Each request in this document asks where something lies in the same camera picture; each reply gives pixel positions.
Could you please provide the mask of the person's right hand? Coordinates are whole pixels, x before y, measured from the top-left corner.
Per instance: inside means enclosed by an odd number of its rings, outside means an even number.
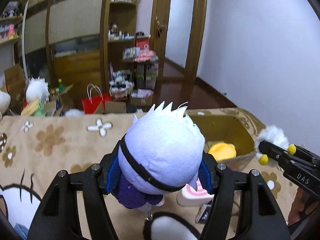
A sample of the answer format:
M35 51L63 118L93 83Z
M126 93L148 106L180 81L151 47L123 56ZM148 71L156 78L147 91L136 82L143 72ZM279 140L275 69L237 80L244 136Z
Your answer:
M303 200L305 191L300 187L297 189L295 199L292 203L291 210L288 216L288 224L292 225L300 221L301 213L303 215L309 215L319 205L319 200L313 202L309 207L305 207L306 202Z

